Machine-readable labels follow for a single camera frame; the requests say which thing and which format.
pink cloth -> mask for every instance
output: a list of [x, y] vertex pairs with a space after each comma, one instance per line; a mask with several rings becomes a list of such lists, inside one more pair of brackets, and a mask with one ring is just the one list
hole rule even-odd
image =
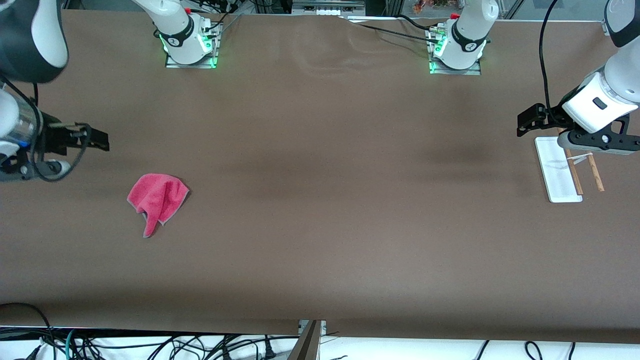
[[133, 186], [127, 201], [137, 213], [143, 213], [147, 226], [143, 237], [154, 233], [156, 223], [167, 222], [178, 211], [189, 189], [176, 177], [165, 174], [143, 175]]

metal mounting plate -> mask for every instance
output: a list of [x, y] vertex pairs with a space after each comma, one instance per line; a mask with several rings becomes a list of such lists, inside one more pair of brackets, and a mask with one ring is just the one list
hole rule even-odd
[[[424, 35], [426, 38], [433, 38], [436, 40], [442, 39], [441, 33], [434, 33], [429, 30], [424, 31]], [[447, 75], [480, 75], [480, 61], [476, 60], [476, 62], [471, 65], [470, 68], [464, 70], [452, 69], [442, 62], [436, 56], [433, 56], [435, 51], [436, 44], [431, 42], [427, 42], [427, 52], [429, 53], [429, 72], [431, 74], [447, 74]]]
[[211, 40], [211, 47], [213, 50], [206, 54], [200, 61], [189, 65], [175, 62], [169, 54], [166, 55], [164, 61], [164, 67], [168, 69], [215, 69], [218, 66], [218, 55], [220, 53], [220, 40], [222, 36], [222, 24], [216, 26], [207, 35], [213, 35]]

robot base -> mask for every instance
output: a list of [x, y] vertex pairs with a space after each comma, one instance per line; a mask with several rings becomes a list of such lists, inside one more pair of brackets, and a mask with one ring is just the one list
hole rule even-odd
[[[424, 34], [426, 38], [434, 38], [438, 41], [445, 40], [445, 24], [440, 23], [436, 31], [425, 30]], [[469, 67], [468, 69], [457, 70], [452, 69], [442, 62], [439, 58], [433, 55], [436, 51], [436, 48], [439, 44], [433, 44], [431, 42], [427, 43], [427, 52], [429, 53], [429, 72], [432, 74], [447, 74], [447, 75], [480, 75], [480, 61], [476, 60], [476, 62]]]
[[[209, 19], [205, 18], [205, 21], [208, 22], [208, 24], [205, 24], [206, 26], [211, 26], [211, 21]], [[185, 65], [177, 63], [171, 58], [171, 56], [169, 56], [169, 54], [167, 54], [166, 60], [164, 61], [164, 67], [169, 69], [215, 69], [218, 66], [218, 54], [220, 53], [222, 29], [223, 25], [219, 24], [214, 29], [210, 30], [210, 32], [205, 34], [212, 37], [210, 40], [206, 40], [205, 44], [210, 45], [213, 50], [200, 59], [200, 61]]]

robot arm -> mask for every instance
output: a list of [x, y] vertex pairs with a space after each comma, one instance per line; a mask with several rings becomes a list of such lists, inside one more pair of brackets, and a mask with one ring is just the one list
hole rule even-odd
[[48, 83], [67, 66], [56, 0], [7, 0], [0, 4], [0, 24], [0, 73], [8, 79]]
[[[640, 150], [640, 136], [627, 135], [629, 113], [640, 104], [640, 0], [609, 0], [605, 23], [618, 52], [558, 106], [545, 109], [535, 104], [521, 113], [518, 136], [534, 129], [565, 127], [558, 139], [564, 148], [614, 154]], [[612, 130], [613, 122], [621, 124], [619, 131]]]
[[[68, 50], [57, 0], [6, 0], [0, 3], [0, 181], [39, 176], [57, 181], [73, 165], [42, 161], [42, 154], [67, 154], [68, 147], [109, 151], [108, 136], [88, 124], [62, 124], [40, 111], [11, 81], [47, 83], [67, 66]], [[80, 127], [80, 131], [71, 129]], [[40, 160], [36, 160], [36, 150]]]
[[498, 18], [495, 0], [467, 0], [459, 19], [445, 22], [446, 41], [434, 52], [452, 69], [467, 69], [482, 56], [486, 36]]
[[146, 11], [160, 32], [165, 51], [177, 63], [189, 65], [213, 50], [211, 20], [189, 13], [180, 0], [132, 0]]

white tray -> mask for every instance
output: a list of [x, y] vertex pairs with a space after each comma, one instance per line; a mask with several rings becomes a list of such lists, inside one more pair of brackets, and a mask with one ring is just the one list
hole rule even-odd
[[569, 162], [564, 149], [558, 145], [557, 136], [536, 138], [538, 159], [545, 178], [550, 202], [582, 202], [582, 196], [575, 191]]

